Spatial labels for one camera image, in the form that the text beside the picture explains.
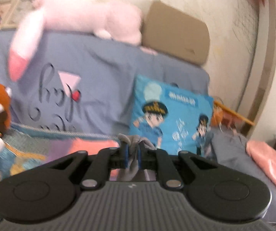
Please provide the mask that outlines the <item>grey sweatshirt with print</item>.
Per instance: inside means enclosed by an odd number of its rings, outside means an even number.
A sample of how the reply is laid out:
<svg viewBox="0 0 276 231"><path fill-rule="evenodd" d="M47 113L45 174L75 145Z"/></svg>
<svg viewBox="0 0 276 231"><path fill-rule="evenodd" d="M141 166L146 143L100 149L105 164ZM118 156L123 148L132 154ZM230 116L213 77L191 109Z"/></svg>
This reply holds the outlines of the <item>grey sweatshirt with print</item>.
<svg viewBox="0 0 276 231"><path fill-rule="evenodd" d="M127 136L118 134L120 142L124 142L129 146L128 165L125 169L120 169L118 182L144 182L156 180L156 174L150 169L139 168L138 151L139 144L143 144L149 150L155 150L156 147L146 138L139 135Z"/></svg>

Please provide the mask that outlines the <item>beige headrest cushion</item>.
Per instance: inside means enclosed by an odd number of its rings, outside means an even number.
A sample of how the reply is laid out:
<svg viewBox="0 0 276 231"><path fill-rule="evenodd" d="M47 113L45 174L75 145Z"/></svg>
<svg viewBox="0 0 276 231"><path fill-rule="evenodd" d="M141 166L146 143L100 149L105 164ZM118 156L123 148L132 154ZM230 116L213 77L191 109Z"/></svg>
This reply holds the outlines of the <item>beige headrest cushion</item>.
<svg viewBox="0 0 276 231"><path fill-rule="evenodd" d="M153 1L143 24L142 45L203 65L209 55L210 35L203 21L160 1Z"/></svg>

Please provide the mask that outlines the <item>blue cartoon police pillow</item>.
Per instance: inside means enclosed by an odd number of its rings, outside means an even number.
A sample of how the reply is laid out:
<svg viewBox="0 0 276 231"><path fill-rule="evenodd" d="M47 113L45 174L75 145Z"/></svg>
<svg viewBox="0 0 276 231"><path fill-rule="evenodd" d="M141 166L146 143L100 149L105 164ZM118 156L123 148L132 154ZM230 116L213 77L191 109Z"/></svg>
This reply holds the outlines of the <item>blue cartoon police pillow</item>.
<svg viewBox="0 0 276 231"><path fill-rule="evenodd" d="M176 155L203 156L213 114L213 99L138 75L133 91L130 135Z"/></svg>

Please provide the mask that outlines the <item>grey-blue duvet with lettering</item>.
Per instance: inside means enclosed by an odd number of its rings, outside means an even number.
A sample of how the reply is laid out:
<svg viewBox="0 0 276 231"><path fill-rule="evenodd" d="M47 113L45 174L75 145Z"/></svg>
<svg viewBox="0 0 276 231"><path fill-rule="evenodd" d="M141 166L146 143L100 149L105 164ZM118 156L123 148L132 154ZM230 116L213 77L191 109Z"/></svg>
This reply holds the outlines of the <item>grey-blue duvet with lettering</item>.
<svg viewBox="0 0 276 231"><path fill-rule="evenodd" d="M7 59L13 35L0 31L0 84L12 89L12 122L21 130L128 134L138 74L208 94L210 78L202 68L77 33L45 32L26 73L12 82Z"/></svg>

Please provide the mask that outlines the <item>folded purple garment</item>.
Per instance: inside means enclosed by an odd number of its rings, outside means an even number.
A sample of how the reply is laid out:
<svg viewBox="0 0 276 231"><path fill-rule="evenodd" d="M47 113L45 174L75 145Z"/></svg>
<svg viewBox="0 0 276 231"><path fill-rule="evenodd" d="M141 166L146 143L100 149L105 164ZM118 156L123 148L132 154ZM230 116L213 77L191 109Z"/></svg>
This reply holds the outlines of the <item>folded purple garment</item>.
<svg viewBox="0 0 276 231"><path fill-rule="evenodd" d="M53 139L49 141L45 163L57 160L72 153L73 139Z"/></svg>

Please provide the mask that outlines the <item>pink towel on duvet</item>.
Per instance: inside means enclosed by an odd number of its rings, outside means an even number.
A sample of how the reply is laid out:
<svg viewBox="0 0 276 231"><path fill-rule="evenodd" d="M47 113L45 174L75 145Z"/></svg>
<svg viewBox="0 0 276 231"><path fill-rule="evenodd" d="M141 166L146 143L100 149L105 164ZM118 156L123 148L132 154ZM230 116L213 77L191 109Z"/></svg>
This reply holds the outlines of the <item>pink towel on duvet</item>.
<svg viewBox="0 0 276 231"><path fill-rule="evenodd" d="M265 142L249 140L246 152L276 186L276 150Z"/></svg>

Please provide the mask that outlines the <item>framed pictures on wall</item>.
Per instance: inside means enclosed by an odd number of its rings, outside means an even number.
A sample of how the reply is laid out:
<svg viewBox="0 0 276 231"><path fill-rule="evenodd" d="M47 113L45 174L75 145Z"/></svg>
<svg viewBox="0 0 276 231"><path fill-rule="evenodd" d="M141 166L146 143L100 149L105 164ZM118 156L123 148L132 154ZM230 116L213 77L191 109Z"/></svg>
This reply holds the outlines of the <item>framed pictures on wall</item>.
<svg viewBox="0 0 276 231"><path fill-rule="evenodd" d="M34 0L0 1L0 30L16 28L21 20L35 10Z"/></svg>

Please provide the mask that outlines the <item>white refrigerator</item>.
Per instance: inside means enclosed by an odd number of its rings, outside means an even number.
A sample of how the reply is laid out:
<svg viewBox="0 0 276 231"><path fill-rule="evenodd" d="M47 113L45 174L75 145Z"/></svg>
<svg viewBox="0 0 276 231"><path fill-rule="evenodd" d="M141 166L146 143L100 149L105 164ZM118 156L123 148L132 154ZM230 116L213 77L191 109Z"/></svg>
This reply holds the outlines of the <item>white refrigerator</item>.
<svg viewBox="0 0 276 231"><path fill-rule="evenodd" d="M253 121L243 127L249 139L273 146L276 137L276 0L259 2L255 54L237 111Z"/></svg>

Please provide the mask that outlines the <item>folded pink towel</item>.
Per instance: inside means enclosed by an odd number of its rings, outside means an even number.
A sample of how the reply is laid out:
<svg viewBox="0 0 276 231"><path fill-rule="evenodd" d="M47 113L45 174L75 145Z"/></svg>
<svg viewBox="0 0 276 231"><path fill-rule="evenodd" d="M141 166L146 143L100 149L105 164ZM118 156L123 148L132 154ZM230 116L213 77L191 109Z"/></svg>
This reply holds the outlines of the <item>folded pink towel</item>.
<svg viewBox="0 0 276 231"><path fill-rule="evenodd" d="M75 138L66 154L87 151L88 155L96 155L101 149L119 147L120 145L114 140L83 140Z"/></svg>

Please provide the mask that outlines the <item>yellow wooden stick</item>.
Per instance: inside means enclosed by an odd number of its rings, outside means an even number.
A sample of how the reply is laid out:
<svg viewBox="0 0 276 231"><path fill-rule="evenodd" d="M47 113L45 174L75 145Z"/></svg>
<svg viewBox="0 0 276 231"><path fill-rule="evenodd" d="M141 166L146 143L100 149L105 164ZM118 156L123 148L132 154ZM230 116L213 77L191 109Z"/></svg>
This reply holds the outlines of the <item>yellow wooden stick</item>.
<svg viewBox="0 0 276 231"><path fill-rule="evenodd" d="M226 107L224 104L220 103L219 101L214 101L214 105L220 107L223 111L227 112L228 114L232 115L233 117L236 117L238 119L240 119L241 121L244 121L245 123L254 126L255 123L251 120L249 120L248 118L242 116L241 114L235 112L232 109L229 109L228 107Z"/></svg>

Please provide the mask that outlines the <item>pink plush toy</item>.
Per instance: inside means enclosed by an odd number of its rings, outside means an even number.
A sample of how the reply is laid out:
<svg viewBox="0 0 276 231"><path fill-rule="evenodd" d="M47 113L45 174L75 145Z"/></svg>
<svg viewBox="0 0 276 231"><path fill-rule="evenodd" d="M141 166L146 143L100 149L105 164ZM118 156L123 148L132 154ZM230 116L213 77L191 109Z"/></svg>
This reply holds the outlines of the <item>pink plush toy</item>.
<svg viewBox="0 0 276 231"><path fill-rule="evenodd" d="M12 81L25 73L45 30L91 33L135 46L142 42L142 11L122 0L34 0L33 6L10 44L8 72Z"/></svg>

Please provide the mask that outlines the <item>orange plush toy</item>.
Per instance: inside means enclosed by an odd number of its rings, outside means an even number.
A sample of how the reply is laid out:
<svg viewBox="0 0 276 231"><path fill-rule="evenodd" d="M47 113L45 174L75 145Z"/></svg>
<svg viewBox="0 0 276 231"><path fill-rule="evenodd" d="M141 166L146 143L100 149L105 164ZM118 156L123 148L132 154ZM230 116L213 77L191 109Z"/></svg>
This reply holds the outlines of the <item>orange plush toy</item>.
<svg viewBox="0 0 276 231"><path fill-rule="evenodd" d="M222 120L223 120L223 110L219 106L214 105L213 115L210 123L211 127L217 127L221 125Z"/></svg>

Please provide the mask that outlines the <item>blue floral quilt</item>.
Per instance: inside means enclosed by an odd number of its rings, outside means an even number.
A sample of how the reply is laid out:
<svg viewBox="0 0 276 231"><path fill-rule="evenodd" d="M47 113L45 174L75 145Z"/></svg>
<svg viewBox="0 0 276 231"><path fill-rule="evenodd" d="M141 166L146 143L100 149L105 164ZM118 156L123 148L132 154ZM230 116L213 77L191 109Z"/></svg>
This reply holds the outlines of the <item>blue floral quilt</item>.
<svg viewBox="0 0 276 231"><path fill-rule="evenodd" d="M101 134L82 134L57 130L35 129L12 125L3 137L5 147L0 152L0 181L45 164L49 141L53 139L114 140Z"/></svg>

